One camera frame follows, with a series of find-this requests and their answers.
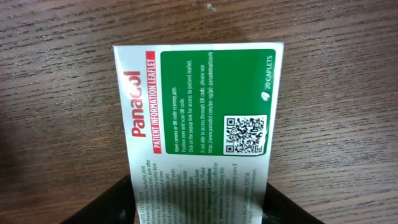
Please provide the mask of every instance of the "black object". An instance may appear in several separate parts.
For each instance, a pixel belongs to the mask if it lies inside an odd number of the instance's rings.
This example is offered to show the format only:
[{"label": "black object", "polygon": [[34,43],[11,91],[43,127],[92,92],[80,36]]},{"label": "black object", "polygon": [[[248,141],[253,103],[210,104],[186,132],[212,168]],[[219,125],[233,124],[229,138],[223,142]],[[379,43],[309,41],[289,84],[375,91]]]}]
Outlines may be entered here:
[{"label": "black object", "polygon": [[[133,224],[136,211],[130,175],[61,224]],[[267,184],[262,224],[323,224]]]}]

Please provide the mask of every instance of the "wooden table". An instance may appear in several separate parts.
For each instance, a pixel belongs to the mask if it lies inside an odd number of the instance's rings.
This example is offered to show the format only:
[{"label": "wooden table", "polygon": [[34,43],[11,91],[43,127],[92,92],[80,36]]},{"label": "wooden table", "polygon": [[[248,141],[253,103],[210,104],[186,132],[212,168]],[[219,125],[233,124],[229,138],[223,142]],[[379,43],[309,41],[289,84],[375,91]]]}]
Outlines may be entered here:
[{"label": "wooden table", "polygon": [[113,44],[285,42],[269,182],[326,223],[398,222],[398,2],[0,1],[0,223],[129,173]]}]

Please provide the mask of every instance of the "qr code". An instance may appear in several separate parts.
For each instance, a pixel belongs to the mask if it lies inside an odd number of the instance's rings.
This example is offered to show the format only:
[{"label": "qr code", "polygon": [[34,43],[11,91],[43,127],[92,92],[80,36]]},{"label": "qr code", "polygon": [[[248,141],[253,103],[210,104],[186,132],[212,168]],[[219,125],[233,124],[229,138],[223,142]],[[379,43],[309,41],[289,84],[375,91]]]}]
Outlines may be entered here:
[{"label": "qr code", "polygon": [[267,115],[224,117],[224,155],[257,156],[264,153]]}]

